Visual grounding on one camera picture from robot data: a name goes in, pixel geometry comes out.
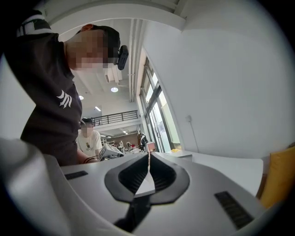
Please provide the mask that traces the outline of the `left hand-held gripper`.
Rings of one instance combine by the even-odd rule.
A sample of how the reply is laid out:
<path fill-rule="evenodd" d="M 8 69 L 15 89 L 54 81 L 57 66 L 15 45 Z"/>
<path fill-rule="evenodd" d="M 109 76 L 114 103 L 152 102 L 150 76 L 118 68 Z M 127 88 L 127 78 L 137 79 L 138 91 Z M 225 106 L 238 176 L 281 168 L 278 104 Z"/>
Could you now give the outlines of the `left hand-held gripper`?
<path fill-rule="evenodd" d="M 104 144 L 99 154 L 100 161 L 105 159 L 116 159 L 123 156 L 124 154 L 119 149 L 109 144 Z"/>

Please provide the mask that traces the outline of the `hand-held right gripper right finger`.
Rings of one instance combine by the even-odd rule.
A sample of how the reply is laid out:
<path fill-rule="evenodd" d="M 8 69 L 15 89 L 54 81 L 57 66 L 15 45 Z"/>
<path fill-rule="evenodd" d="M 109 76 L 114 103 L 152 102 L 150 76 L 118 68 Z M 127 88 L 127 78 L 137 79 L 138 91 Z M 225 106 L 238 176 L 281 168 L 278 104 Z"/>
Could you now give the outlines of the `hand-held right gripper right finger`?
<path fill-rule="evenodd" d="M 168 154 L 160 157 L 184 168 L 189 174 L 187 191 L 173 204 L 155 205 L 133 231 L 136 236 L 230 236 L 236 228 L 215 198 L 229 192 L 253 217 L 265 208 L 247 190 L 221 172 Z"/>

